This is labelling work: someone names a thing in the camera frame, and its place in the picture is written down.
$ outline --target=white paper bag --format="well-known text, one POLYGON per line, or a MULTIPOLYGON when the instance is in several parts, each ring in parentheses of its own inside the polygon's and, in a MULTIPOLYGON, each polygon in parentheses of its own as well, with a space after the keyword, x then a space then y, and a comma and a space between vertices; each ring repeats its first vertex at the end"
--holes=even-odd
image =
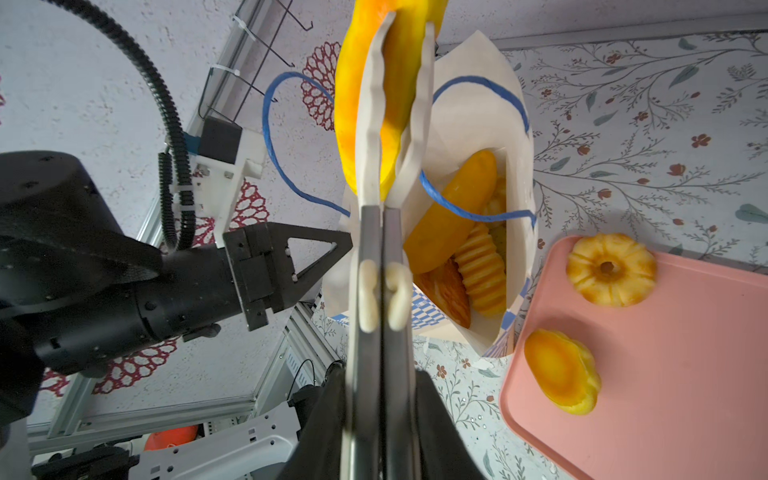
MULTIPOLYGON (((533 137, 527 116, 523 115, 520 82, 505 56, 485 35, 475 32, 435 63, 435 92, 441 93, 432 107, 429 142, 422 162, 422 169, 435 188, 442 190, 468 158, 488 148, 494 151, 499 175, 507 179, 507 211, 535 212, 533 137), (457 78, 467 80, 467 77, 475 83, 452 82, 457 78), (449 82, 450 86, 441 91, 449 82)), ((432 204, 432 199, 417 182, 402 208, 403 239, 410 235, 432 204)), ((358 209, 349 188, 343 206, 352 216, 344 217, 341 227, 352 234, 353 243, 357 245, 358 209)), ((537 238, 531 219, 507 220, 508 308, 503 317, 486 319, 473 310, 471 327, 463 328, 414 286, 415 332, 468 343, 483 356, 510 354, 515 318, 531 285, 537 238)), ((348 308, 350 258, 351 252, 323 278, 326 312, 341 323, 347 323, 344 312, 348 308)))

